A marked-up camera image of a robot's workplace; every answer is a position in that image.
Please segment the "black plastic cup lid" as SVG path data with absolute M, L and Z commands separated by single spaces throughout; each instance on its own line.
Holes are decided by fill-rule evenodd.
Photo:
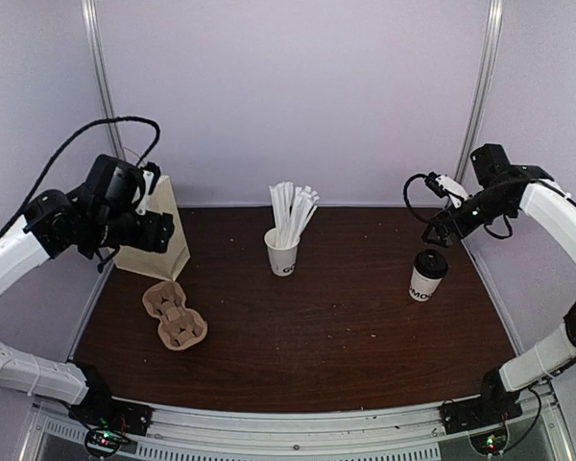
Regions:
M 414 269 L 427 279 L 443 279 L 448 273 L 448 263 L 437 250 L 427 249 L 414 258 Z

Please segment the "white paper coffee cup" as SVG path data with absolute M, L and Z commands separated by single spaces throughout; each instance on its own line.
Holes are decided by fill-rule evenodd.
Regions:
M 419 268 L 414 267 L 409 283 L 408 294 L 416 302 L 427 302 L 431 299 L 445 276 L 446 273 L 425 274 Z

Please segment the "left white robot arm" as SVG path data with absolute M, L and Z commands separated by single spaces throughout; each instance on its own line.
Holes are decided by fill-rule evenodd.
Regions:
M 0 235 L 0 296 L 23 276 L 74 247 L 91 259 L 124 247 L 166 253 L 172 214 L 148 209 L 161 172 L 98 156 L 85 181 L 68 193 L 47 190 L 16 213 Z M 91 366 L 56 362 L 0 342 L 0 387 L 80 405 L 98 426 L 112 425 L 117 402 Z

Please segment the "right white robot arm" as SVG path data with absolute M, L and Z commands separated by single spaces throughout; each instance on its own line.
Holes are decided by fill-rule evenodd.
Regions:
M 576 203 L 542 168 L 516 165 L 499 144 L 473 151 L 470 161 L 481 189 L 474 195 L 446 175 L 431 172 L 425 185 L 449 205 L 426 219 L 424 242 L 445 247 L 452 237 L 463 239 L 497 218 L 504 222 L 519 214 L 547 231 L 576 265 Z M 479 423 L 494 423 L 519 393 L 541 378 L 552 377 L 576 362 L 576 302 L 561 325 L 527 352 L 483 378 L 472 413 Z

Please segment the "brown paper bag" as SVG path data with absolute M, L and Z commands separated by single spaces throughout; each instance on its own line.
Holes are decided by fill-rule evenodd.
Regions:
M 113 259 L 118 269 L 176 281 L 190 258 L 170 177 L 162 175 L 141 218 L 143 232 Z

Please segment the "cardboard cup carrier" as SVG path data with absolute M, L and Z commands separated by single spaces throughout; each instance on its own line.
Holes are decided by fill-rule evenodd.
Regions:
M 185 351 L 207 336 L 206 320 L 186 306 L 186 295 L 176 281 L 153 285 L 144 293 L 142 303 L 148 315 L 158 320 L 157 334 L 169 351 Z

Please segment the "white straw holder cup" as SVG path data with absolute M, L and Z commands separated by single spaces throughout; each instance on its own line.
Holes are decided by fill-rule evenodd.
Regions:
M 300 241 L 297 239 L 291 246 L 279 248 L 276 244 L 276 236 L 276 228 L 271 228 L 264 235 L 270 267 L 274 275 L 288 277 L 294 273 L 296 268 Z

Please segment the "white wrapped straws bundle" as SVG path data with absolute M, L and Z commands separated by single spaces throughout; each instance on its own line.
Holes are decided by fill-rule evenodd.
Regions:
M 319 193 L 311 186 L 280 182 L 269 186 L 276 229 L 275 247 L 286 250 L 298 243 L 318 209 Z

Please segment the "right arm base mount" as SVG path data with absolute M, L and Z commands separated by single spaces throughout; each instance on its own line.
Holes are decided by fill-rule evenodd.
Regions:
M 510 445 L 510 420 L 523 412 L 518 403 L 506 406 L 485 404 L 481 397 L 468 400 L 445 400 L 439 406 L 447 435 L 465 433 L 476 454 L 492 458 Z

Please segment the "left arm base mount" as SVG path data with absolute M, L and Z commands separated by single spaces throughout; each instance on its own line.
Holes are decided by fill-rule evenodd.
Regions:
M 100 413 L 90 406 L 63 405 L 68 417 L 84 429 L 84 448 L 98 459 L 115 455 L 122 448 L 133 448 L 133 436 L 145 436 L 153 416 L 149 405 L 113 400 L 107 411 Z

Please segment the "aluminium front rail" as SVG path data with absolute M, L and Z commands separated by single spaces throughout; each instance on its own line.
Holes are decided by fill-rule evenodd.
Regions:
M 574 460 L 555 395 L 541 386 L 501 425 L 450 434 L 437 403 L 319 414 L 156 405 L 112 460 Z

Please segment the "right aluminium frame post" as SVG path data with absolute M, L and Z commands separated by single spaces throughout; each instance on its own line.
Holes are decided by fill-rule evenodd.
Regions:
M 503 0 L 491 0 L 483 38 L 480 65 L 476 86 L 469 112 L 467 128 L 457 163 L 454 179 L 462 182 L 468 170 L 469 154 L 475 147 L 479 134 L 486 101 L 492 84 L 492 76 L 498 56 L 499 43 L 503 25 Z

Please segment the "aluminium frame post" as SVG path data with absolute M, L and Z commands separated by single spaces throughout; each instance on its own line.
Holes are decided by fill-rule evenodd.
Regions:
M 102 114 L 104 118 L 116 117 L 108 82 L 108 74 L 103 55 L 100 26 L 96 1 L 81 1 L 82 13 L 84 19 L 84 29 L 88 41 L 92 64 L 96 77 L 96 85 L 99 92 Z M 125 159 L 123 144 L 117 124 L 107 125 L 108 140 L 112 153 L 120 159 Z
M 454 179 L 462 182 L 468 170 L 469 154 L 475 147 L 479 134 L 486 101 L 492 84 L 492 76 L 498 56 L 499 43 L 503 25 L 503 0 L 491 0 L 483 38 L 480 65 L 476 86 L 469 112 L 467 128 L 457 163 Z

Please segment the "left aluminium frame post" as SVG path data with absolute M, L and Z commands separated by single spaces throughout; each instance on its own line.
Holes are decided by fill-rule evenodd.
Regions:
M 116 117 L 108 82 L 108 74 L 103 55 L 100 26 L 96 1 L 81 1 L 82 13 L 84 19 L 84 29 L 88 41 L 92 64 L 96 77 L 96 85 L 99 92 L 102 114 L 104 118 Z M 117 124 L 107 125 L 108 140 L 112 153 L 120 159 L 125 159 L 123 144 Z

